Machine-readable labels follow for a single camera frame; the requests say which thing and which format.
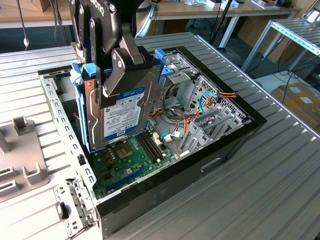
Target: corrugated metal surface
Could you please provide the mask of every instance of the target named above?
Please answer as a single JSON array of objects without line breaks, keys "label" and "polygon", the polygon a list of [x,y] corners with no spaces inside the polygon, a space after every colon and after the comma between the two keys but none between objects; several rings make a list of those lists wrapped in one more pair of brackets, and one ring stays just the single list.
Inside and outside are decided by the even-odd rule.
[{"label": "corrugated metal surface", "polygon": [[[110,239],[314,239],[320,231],[318,136],[191,33],[145,37],[137,43],[147,50],[185,46],[268,122],[236,157]],[[73,171],[37,70],[74,61],[71,47],[0,55],[0,124],[22,113],[35,121],[51,178],[49,184],[0,204],[0,216],[5,216],[0,217],[1,236],[67,238],[52,188]],[[76,239],[98,235],[93,227]]]},{"label": "corrugated metal surface", "polygon": [[271,27],[313,54],[320,54],[320,26],[304,18],[295,18],[272,20]]},{"label": "corrugated metal surface", "polygon": [[[52,189],[75,174],[53,122],[37,71],[76,61],[71,47],[0,54],[0,125],[6,125],[21,115],[34,121],[50,177],[47,185],[0,204],[0,239],[68,238],[64,224],[59,222]],[[81,237],[88,238],[89,233],[93,236],[94,230]]]},{"label": "corrugated metal surface", "polygon": [[112,240],[314,239],[320,232],[319,139],[190,33],[139,39],[185,46],[267,120],[236,156]]}]

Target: cardboard box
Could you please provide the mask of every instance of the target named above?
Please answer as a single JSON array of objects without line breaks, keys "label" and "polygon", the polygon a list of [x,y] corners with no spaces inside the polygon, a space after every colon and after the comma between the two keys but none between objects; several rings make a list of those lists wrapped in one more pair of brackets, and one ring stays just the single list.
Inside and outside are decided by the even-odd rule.
[{"label": "cardboard box", "polygon": [[253,0],[253,1],[263,7],[271,7],[271,6],[275,5],[275,2],[272,0]]},{"label": "cardboard box", "polygon": [[[281,85],[272,91],[280,102],[284,98],[286,86]],[[284,105],[296,116],[318,133],[320,132],[320,96],[302,83],[289,84],[286,90]]]},{"label": "cardboard box", "polygon": [[[17,7],[17,2],[14,0],[1,0],[2,5]],[[22,9],[44,12],[50,5],[49,0],[20,0]]]}]

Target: screw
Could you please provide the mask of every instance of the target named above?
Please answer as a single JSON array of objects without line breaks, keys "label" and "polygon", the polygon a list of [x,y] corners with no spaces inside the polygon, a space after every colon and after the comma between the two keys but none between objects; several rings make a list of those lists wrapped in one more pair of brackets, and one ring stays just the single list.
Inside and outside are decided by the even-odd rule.
[{"label": "screw", "polygon": [[109,8],[110,8],[110,11],[113,13],[116,11],[116,7],[112,4],[110,4]]}]

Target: hard drive label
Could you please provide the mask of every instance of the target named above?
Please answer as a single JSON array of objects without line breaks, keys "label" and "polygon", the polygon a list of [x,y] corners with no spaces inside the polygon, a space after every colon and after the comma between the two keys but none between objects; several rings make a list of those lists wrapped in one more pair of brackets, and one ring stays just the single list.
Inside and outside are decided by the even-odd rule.
[{"label": "hard drive label", "polygon": [[116,103],[104,109],[104,137],[115,139],[132,131],[139,122],[141,107],[138,101],[145,95],[139,87],[116,96]]}]

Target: white connector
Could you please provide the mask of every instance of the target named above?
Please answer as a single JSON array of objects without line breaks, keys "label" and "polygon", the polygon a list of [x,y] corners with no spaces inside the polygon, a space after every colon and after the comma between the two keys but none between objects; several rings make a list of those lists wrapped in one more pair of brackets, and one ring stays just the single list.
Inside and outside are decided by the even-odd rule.
[{"label": "white connector", "polygon": [[29,47],[29,44],[30,44],[29,39],[28,38],[24,38],[23,39],[23,44],[25,45],[26,48]]},{"label": "white connector", "polygon": [[172,137],[168,134],[168,135],[163,137],[163,141],[165,143],[171,142],[172,141]]}]

